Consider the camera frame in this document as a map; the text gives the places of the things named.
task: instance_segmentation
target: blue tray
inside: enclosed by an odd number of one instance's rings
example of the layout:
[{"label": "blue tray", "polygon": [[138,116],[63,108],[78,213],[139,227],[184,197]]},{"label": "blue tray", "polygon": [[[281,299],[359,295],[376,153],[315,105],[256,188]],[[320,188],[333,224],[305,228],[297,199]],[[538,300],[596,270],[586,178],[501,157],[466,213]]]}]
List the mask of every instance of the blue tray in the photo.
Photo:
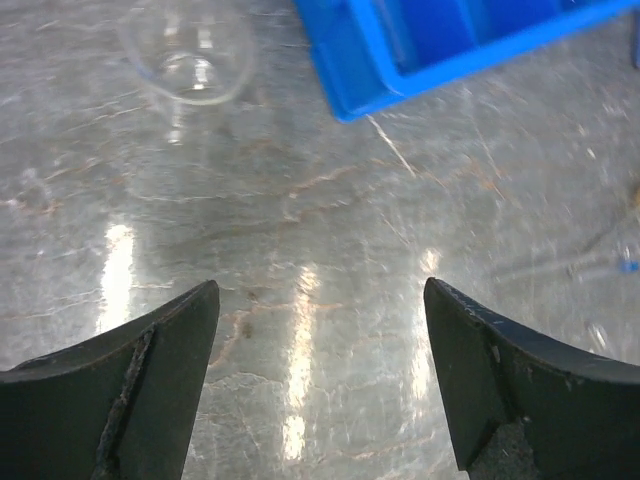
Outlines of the blue tray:
[{"label": "blue tray", "polygon": [[294,1],[344,122],[640,7],[640,0]]}]

